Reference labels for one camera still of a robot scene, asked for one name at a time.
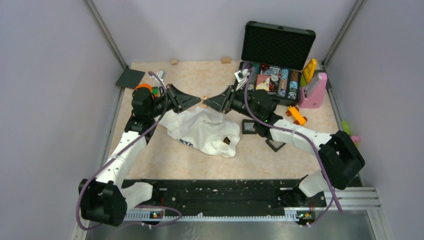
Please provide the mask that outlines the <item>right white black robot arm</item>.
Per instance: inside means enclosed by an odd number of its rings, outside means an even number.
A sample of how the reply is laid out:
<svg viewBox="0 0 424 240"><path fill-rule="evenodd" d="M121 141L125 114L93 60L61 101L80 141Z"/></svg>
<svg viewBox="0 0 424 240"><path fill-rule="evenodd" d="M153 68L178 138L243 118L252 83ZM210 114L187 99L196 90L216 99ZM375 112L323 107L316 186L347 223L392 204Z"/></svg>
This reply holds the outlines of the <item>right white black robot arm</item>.
<svg viewBox="0 0 424 240"><path fill-rule="evenodd" d="M292 145L317 158L320 170L304 177L293 192L293 200L299 206L307 206L319 192L344 190L365 166L364 158L346 132L323 133L287 121L275 113L277 103L266 90L248 92L236 84L229 85L203 103L219 113L235 111L251 117L261 137Z"/></svg>

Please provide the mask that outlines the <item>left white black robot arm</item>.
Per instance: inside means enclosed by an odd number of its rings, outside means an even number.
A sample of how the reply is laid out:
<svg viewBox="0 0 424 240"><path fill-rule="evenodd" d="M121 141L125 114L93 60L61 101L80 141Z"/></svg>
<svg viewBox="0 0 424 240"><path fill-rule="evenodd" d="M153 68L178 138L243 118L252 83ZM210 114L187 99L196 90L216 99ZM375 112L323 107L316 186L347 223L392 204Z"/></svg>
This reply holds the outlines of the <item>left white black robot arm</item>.
<svg viewBox="0 0 424 240"><path fill-rule="evenodd" d="M184 93L171 83L164 85L152 71L148 74L161 85L159 96L154 95L148 84L140 84L133 90L131 114L118 145L105 164L78 187L75 217L84 231L90 227L84 226L82 220L117 227L138 204L154 207L160 202L161 194L150 183L139 182L123 188L125 177L168 111L179 114L201 102L200 97Z"/></svg>

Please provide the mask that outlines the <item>white t-shirt garment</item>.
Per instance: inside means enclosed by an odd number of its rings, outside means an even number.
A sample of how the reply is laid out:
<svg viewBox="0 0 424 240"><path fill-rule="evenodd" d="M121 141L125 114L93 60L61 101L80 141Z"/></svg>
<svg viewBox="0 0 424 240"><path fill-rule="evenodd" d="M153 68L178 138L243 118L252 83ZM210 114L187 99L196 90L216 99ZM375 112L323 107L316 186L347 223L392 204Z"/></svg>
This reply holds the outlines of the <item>white t-shirt garment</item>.
<svg viewBox="0 0 424 240"><path fill-rule="evenodd" d="M159 124L172 139L212 156L233 158L241 139L238 123L201 107L181 113L169 111Z"/></svg>

